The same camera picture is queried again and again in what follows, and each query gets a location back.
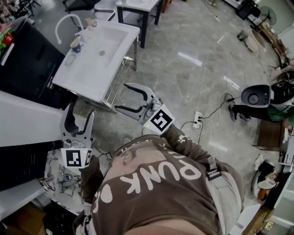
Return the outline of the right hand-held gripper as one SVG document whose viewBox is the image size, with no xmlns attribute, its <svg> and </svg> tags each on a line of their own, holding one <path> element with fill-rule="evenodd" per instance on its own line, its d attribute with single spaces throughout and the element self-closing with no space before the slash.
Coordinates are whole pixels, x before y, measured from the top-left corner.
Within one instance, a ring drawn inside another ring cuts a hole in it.
<svg viewBox="0 0 294 235">
<path fill-rule="evenodd" d="M 144 128 L 157 134 L 163 134 L 175 121 L 175 117 L 167 106 L 155 96 L 149 87 L 138 83 L 125 83 L 124 86 L 141 94 L 145 105 L 138 109 L 116 105 L 116 111 L 137 120 Z"/>
</svg>

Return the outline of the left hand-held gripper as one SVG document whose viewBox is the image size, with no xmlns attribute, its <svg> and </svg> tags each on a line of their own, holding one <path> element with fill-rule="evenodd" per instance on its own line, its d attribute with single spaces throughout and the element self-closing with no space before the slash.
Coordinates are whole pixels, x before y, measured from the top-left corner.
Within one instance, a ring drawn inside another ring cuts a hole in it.
<svg viewBox="0 0 294 235">
<path fill-rule="evenodd" d="M 62 139 L 63 148 L 61 148 L 61 154 L 66 168 L 83 169 L 90 164 L 93 148 L 91 139 L 81 138 L 91 137 L 95 114 L 92 109 L 87 117 L 84 129 L 77 132 L 77 125 L 75 124 L 73 114 L 75 103 L 69 103 L 62 113 L 60 130 L 62 135 L 66 137 Z"/>
</svg>

